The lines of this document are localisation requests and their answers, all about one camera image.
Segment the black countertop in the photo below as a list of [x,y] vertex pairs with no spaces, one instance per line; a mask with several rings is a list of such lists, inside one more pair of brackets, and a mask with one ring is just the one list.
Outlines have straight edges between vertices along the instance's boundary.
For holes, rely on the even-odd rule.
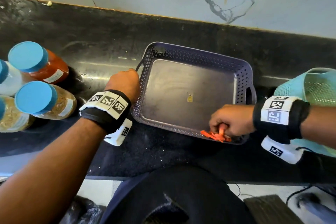
[[[336,40],[205,22],[30,0],[0,0],[0,58],[21,41],[35,41],[70,66],[59,86],[79,102],[102,90],[110,75],[135,68],[148,44],[161,41],[249,62],[258,98],[313,67],[336,68]],[[56,139],[78,116],[38,120],[25,132],[0,135],[0,176],[10,175]],[[336,184],[336,159],[309,152],[288,164],[260,146],[211,142],[133,123],[120,147],[102,142],[87,178],[125,179],[179,163],[195,163],[229,183]]]

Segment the glass jar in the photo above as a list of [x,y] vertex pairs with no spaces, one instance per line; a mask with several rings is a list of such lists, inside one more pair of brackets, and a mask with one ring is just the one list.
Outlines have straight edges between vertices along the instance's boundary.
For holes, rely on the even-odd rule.
[[0,96],[0,132],[18,132],[29,128],[36,118],[20,112],[14,98]]
[[69,117],[77,106],[76,98],[67,90],[45,82],[29,82],[15,95],[16,107],[35,117],[62,120]]
[[0,95],[14,96],[26,83],[35,79],[0,59]]
[[36,80],[56,84],[69,75],[68,65],[56,54],[35,42],[21,42],[8,53],[12,66]]

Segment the teal plastic basket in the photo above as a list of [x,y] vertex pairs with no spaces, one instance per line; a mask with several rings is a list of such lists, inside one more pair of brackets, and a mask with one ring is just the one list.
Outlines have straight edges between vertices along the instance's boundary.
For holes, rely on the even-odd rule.
[[[295,96],[312,105],[336,106],[336,70],[313,68],[277,87],[275,96]],[[306,139],[294,139],[291,144],[336,158],[336,150]]]

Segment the black cloth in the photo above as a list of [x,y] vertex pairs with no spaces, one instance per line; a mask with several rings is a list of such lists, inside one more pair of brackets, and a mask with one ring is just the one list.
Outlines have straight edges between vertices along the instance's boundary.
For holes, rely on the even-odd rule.
[[100,222],[110,223],[256,222],[224,181],[199,167],[183,165],[123,182]]

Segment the floor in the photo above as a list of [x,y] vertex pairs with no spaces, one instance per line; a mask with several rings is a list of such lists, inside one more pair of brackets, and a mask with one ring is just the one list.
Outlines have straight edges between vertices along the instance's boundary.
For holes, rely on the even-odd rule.
[[[96,204],[107,205],[110,199],[113,197],[114,192],[120,185],[120,181],[106,181],[106,180],[84,180],[78,195],[91,199]],[[243,200],[247,197],[258,197],[262,195],[277,194],[285,202],[287,197],[303,187],[300,186],[274,186],[274,185],[250,185],[250,184],[229,184],[229,187],[233,193],[239,194],[239,198]],[[336,211],[336,206],[333,198],[320,191],[318,188],[310,188],[308,192],[315,193],[320,199],[321,203],[328,206],[330,209]],[[298,209],[295,205],[294,197],[288,203],[288,206],[292,211],[305,223],[305,224],[322,224],[323,222],[307,210],[301,208]]]

